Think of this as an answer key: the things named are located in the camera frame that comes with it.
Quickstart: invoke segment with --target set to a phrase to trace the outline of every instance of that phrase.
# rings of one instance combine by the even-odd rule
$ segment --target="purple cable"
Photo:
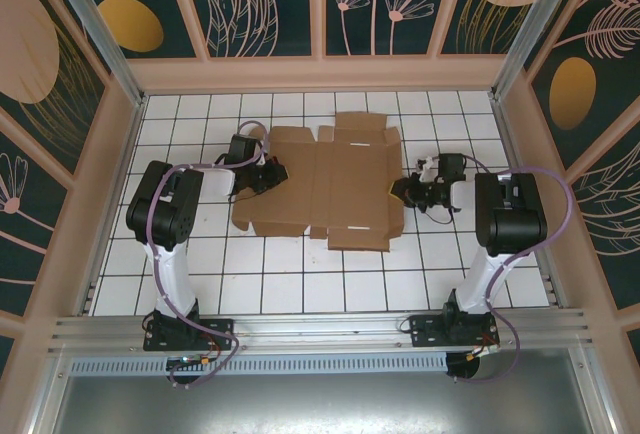
[[[474,159],[473,157],[470,156],[465,156],[468,159],[471,159],[472,161],[474,161],[476,164],[478,164],[480,167],[482,167],[485,171],[489,172],[489,169],[484,166],[482,163],[480,163],[478,160]],[[496,272],[493,274],[493,277],[491,278],[491,280],[489,281],[489,284],[487,285],[487,289],[484,293],[484,297],[485,297],[485,302],[487,303],[487,307],[489,308],[489,311],[491,312],[491,314],[493,314],[495,317],[497,317],[498,319],[500,319],[513,333],[513,337],[515,339],[516,342],[516,346],[515,346],[515,356],[513,358],[513,361],[511,362],[511,365],[503,372],[501,372],[500,374],[493,376],[493,377],[489,377],[487,379],[464,379],[464,378],[459,378],[460,381],[462,382],[467,382],[470,384],[485,384],[488,382],[493,382],[493,381],[497,381],[498,379],[502,379],[503,377],[509,375],[511,373],[511,371],[513,371],[513,369],[516,367],[516,365],[518,364],[518,360],[520,358],[520,337],[518,336],[518,331],[516,330],[515,326],[513,324],[511,324],[511,322],[509,320],[507,320],[502,314],[500,314],[498,311],[496,311],[496,309],[491,305],[491,302],[489,301],[489,299],[491,299],[491,291],[493,289],[493,286],[495,285],[495,283],[497,282],[498,278],[500,277],[500,275],[504,272],[504,269],[506,266],[508,266],[509,264],[511,264],[512,262],[515,262],[516,260],[528,256],[529,254],[531,254],[532,252],[535,252],[539,249],[542,249],[544,247],[547,247],[548,245],[550,245],[552,242],[554,242],[558,237],[560,237],[560,235],[565,231],[565,229],[567,228],[567,226],[569,225],[569,220],[571,219],[571,215],[573,214],[573,202],[572,202],[572,195],[571,195],[571,188],[569,187],[569,185],[565,182],[565,180],[560,177],[560,175],[550,169],[545,169],[543,167],[516,167],[513,169],[507,169],[506,171],[502,171],[499,172],[498,175],[503,175],[503,174],[526,174],[526,173],[539,173],[539,174],[545,174],[547,176],[550,176],[552,178],[554,178],[562,187],[564,194],[566,196],[567,199],[567,210],[566,213],[564,215],[564,219],[562,220],[562,224],[560,224],[560,227],[558,227],[558,229],[551,235],[549,236],[547,239],[545,239],[542,242],[539,242],[538,244],[525,249],[522,252],[519,252],[517,254],[514,254],[513,256],[509,257],[500,267],[498,267],[498,269],[496,269]]]
[[[171,311],[176,315],[176,317],[178,319],[180,319],[182,322],[184,322],[185,324],[193,327],[194,329],[197,329],[197,330],[202,331],[204,333],[210,334],[212,336],[218,336],[218,337],[222,337],[224,339],[229,339],[230,341],[232,341],[234,343],[233,349],[227,355],[227,357],[224,360],[220,361],[220,363],[209,374],[207,374],[206,376],[200,376],[198,379],[196,379],[195,381],[193,381],[190,384],[178,384],[176,382],[176,380],[174,378],[174,374],[175,374],[175,371],[179,368],[179,365],[177,365],[176,367],[171,369],[171,371],[169,372],[169,379],[173,383],[173,387],[180,386],[180,387],[182,387],[183,389],[186,390],[186,389],[189,389],[190,387],[196,387],[196,386],[208,381],[209,379],[211,379],[221,369],[224,368],[224,366],[231,360],[231,358],[233,356],[236,355],[236,353],[238,352],[238,348],[240,347],[240,341],[233,334],[227,334],[225,332],[215,331],[213,329],[209,329],[208,327],[204,327],[204,326],[201,326],[200,324],[197,324],[197,323],[193,322],[191,319],[188,319],[186,316],[184,316],[176,308],[176,306],[171,302],[171,299],[169,299],[169,296],[167,296],[167,292],[164,290],[164,287],[162,286],[162,281],[160,281],[160,263],[159,263],[160,257],[158,256],[158,247],[153,242],[153,236],[152,236],[152,232],[151,232],[153,214],[155,213],[156,207],[158,205],[158,199],[160,199],[160,193],[162,192],[162,189],[164,188],[164,186],[169,181],[169,178],[175,172],[177,172],[177,171],[179,171],[181,169],[237,169],[239,167],[244,167],[244,166],[247,166],[249,164],[252,164],[252,163],[258,161],[268,149],[269,133],[267,131],[267,128],[263,124],[261,124],[260,122],[257,122],[257,121],[246,121],[246,122],[240,124],[240,127],[238,127],[238,132],[240,132],[244,126],[249,125],[249,124],[255,124],[258,127],[262,128],[262,130],[264,131],[264,139],[262,141],[262,147],[260,148],[260,151],[255,156],[253,156],[251,159],[249,159],[247,161],[243,161],[243,162],[240,162],[238,164],[223,164],[223,165],[216,165],[216,164],[179,164],[179,165],[173,166],[171,169],[169,169],[164,174],[164,176],[162,176],[162,179],[160,180],[160,184],[158,184],[156,192],[154,192],[153,197],[151,198],[151,204],[149,205],[149,216],[147,217],[146,235],[147,235],[147,242],[149,243],[149,247],[151,248],[151,252],[153,253],[153,279],[154,279],[154,281],[156,283],[156,287],[158,288],[158,292],[160,293],[160,297],[162,297],[162,299],[164,300],[165,304],[167,304],[167,307],[169,307],[169,309],[171,309]]]

